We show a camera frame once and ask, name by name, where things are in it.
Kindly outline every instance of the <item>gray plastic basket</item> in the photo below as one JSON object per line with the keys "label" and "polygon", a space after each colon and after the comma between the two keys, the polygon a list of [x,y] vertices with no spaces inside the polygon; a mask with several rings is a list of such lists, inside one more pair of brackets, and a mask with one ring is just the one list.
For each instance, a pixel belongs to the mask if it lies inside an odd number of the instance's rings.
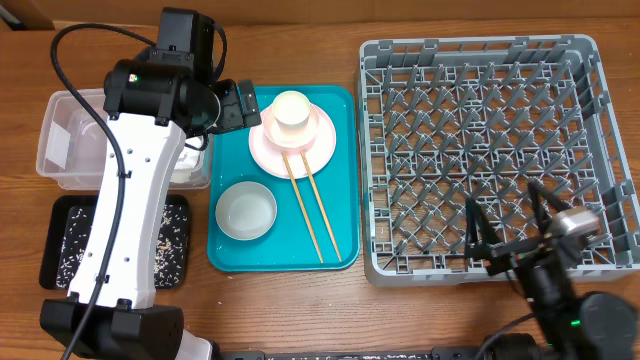
{"label": "gray plastic basket", "polygon": [[464,259],[464,201],[503,241],[523,239],[537,233],[530,180],[600,217],[575,280],[640,269],[638,199],[591,38],[367,41],[358,97],[374,285],[504,279]]}

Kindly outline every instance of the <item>white label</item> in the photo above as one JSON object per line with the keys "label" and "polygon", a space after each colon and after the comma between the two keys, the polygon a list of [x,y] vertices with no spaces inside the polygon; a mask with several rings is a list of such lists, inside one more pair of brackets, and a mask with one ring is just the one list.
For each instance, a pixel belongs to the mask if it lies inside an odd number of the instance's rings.
{"label": "white label", "polygon": [[67,166],[70,141],[71,134],[60,125],[52,122],[51,130],[49,130],[49,140],[47,141],[47,151],[44,157],[64,169]]}

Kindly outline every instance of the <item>wooden tabletop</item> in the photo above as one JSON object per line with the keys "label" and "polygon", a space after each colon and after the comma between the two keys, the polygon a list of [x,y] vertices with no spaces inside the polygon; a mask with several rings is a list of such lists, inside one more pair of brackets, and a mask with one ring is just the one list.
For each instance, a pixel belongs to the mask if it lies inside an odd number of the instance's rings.
{"label": "wooden tabletop", "polygon": [[[600,48],[633,177],[640,175],[640,21],[637,18],[447,21],[364,25],[229,27],[225,76],[257,85],[338,84],[354,94],[358,49],[365,40],[584,33]],[[155,38],[155,29],[139,31]],[[0,33],[0,358],[54,359],[62,346],[40,329],[44,290],[38,273],[51,206],[65,194],[35,172],[47,101],[62,90],[49,61],[53,32]],[[60,62],[77,88],[101,87],[107,71],[141,44],[83,31],[61,44]],[[157,293],[180,306],[186,327],[224,350],[419,350],[479,344],[528,313],[505,283],[430,288],[375,288],[362,256],[337,272],[225,274],[206,256],[209,191],[183,193],[193,212],[184,284]],[[640,274],[576,285],[610,291],[640,305]],[[535,322],[516,329],[542,340]]]}

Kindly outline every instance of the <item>pair of chopsticks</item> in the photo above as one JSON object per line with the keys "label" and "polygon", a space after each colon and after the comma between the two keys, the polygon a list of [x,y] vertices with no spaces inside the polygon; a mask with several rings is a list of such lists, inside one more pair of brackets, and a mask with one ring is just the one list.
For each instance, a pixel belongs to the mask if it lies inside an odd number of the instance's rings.
{"label": "pair of chopsticks", "polygon": [[[324,224],[327,226],[327,231],[329,232],[329,237],[331,238],[331,242],[333,243],[333,248],[336,249],[338,260],[342,262],[342,256],[340,256],[340,250],[338,249],[338,244],[336,244],[336,239],[333,236],[333,230],[331,230],[331,224],[329,223],[327,212],[324,210],[324,205],[322,204],[322,199],[320,198],[320,193],[318,192],[318,187],[316,186],[316,181],[313,179],[313,173],[311,172],[311,168],[309,167],[309,163],[307,162],[307,157],[304,154],[304,151],[300,152],[300,156],[302,157],[302,161],[304,162],[304,167],[307,169],[309,180],[311,180],[311,187],[313,188],[313,192],[316,194],[316,200],[318,200],[318,206],[320,207],[320,212],[322,213],[322,217],[324,218]],[[296,178],[293,176],[293,172],[291,171],[291,167],[289,166],[289,159],[287,158],[286,152],[282,153],[282,160],[284,160],[284,165],[287,167],[287,172],[289,172],[291,185],[293,185],[293,190],[295,191],[296,197],[298,198],[298,203],[300,204],[300,210],[302,210],[304,221],[306,221],[307,223],[307,228],[309,229],[311,240],[313,240],[313,246],[315,246],[316,248],[316,252],[318,253],[318,257],[320,258],[320,263],[324,264],[324,260],[322,259],[322,253],[320,252],[320,248],[318,247],[318,241],[316,240],[316,234],[313,232],[313,227],[311,226],[309,215],[307,215],[307,210],[305,209],[304,203],[302,202],[300,191],[298,191],[298,184],[296,183]]]}

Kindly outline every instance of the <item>black container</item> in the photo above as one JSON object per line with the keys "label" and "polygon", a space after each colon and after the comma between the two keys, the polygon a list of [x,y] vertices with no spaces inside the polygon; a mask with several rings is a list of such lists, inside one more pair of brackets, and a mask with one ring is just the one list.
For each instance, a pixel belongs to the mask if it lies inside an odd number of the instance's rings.
{"label": "black container", "polygon": [[[61,290],[68,287],[68,282],[75,274],[86,247],[97,202],[96,195],[65,195],[53,204],[49,233],[40,266],[39,282],[43,288]],[[167,214],[170,216],[161,225],[159,246],[156,248],[156,289],[178,287],[182,284],[186,272],[191,220],[187,199],[181,195],[167,195],[163,220]],[[171,246],[164,241],[169,237],[172,240]]]}

